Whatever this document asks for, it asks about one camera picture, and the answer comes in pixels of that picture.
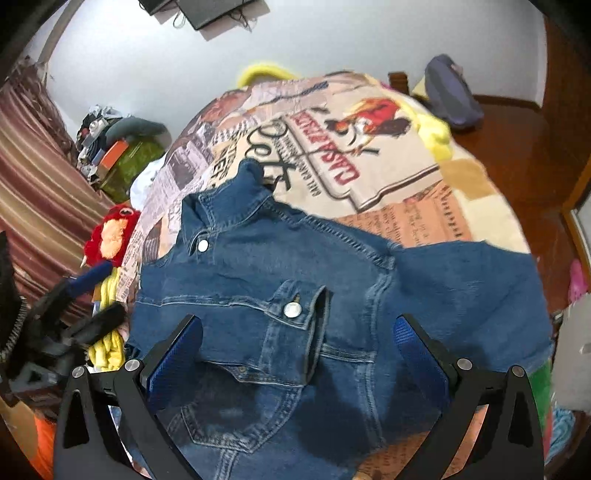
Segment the green bag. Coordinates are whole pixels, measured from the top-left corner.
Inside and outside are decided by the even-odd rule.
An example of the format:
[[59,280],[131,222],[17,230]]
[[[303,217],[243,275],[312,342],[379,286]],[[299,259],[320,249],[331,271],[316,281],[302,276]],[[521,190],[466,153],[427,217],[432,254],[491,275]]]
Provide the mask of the green bag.
[[164,149],[153,137],[133,140],[100,184],[99,189],[115,203],[129,200],[129,189],[148,163],[164,155]]

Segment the newspaper print blanket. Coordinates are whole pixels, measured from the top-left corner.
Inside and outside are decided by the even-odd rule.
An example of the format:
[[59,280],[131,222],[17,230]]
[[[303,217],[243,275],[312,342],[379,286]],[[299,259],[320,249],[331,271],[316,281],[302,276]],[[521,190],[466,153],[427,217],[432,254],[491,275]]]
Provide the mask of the newspaper print blanket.
[[[277,200],[406,247],[461,239],[529,251],[505,198],[445,124],[367,75],[338,72],[226,92],[193,118],[148,193],[119,301],[133,296],[139,264],[174,245],[183,197],[231,179],[247,157],[264,165]],[[475,432],[447,474],[461,469]],[[358,477],[395,478],[423,439],[371,457]]]

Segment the wooden door frame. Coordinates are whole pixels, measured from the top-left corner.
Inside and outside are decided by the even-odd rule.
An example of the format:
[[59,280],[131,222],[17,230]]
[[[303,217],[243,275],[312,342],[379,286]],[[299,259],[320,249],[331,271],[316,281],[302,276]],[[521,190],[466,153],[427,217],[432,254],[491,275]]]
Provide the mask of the wooden door frame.
[[570,236],[573,239],[574,247],[577,250],[577,254],[581,260],[583,266],[583,272],[585,274],[587,284],[591,285],[591,245],[587,244],[584,238],[581,225],[576,217],[576,210],[583,203],[585,198],[591,193],[591,157],[585,165],[577,183],[574,186],[573,191],[570,193],[569,198],[562,205],[562,215],[564,221],[570,232]]

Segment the screw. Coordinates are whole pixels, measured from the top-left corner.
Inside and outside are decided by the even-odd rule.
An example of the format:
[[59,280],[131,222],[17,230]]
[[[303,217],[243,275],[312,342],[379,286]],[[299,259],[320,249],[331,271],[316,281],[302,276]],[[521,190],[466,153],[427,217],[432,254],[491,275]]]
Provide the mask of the screw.
[[472,369],[472,362],[470,362],[467,358],[460,358],[457,361],[457,366],[462,370],[470,370]]
[[511,371],[516,377],[523,377],[525,375],[525,370],[523,370],[523,368],[521,368],[519,365],[513,365],[511,367]]
[[125,369],[128,372],[133,372],[134,370],[137,370],[139,368],[139,360],[136,360],[135,358],[132,360],[128,360],[125,363]]
[[76,367],[74,370],[72,370],[72,376],[74,378],[79,378],[82,375],[84,375],[84,370],[85,370],[84,367]]

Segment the blue cloth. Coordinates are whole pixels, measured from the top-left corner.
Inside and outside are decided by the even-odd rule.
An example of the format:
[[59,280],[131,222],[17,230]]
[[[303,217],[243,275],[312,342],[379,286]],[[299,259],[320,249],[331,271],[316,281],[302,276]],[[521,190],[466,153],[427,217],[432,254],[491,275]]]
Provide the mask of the blue cloth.
[[552,438],[550,450],[545,460],[546,465],[569,444],[575,423],[576,418],[574,418],[572,411],[560,407],[552,409]]
[[401,313],[477,367],[531,373],[548,359],[530,255],[403,248],[276,202],[262,179],[243,160],[184,199],[176,245],[142,268],[131,322],[142,357],[186,314],[203,321],[175,391],[184,406],[158,414],[202,478],[350,479],[370,452],[429,429],[439,412],[392,341]]

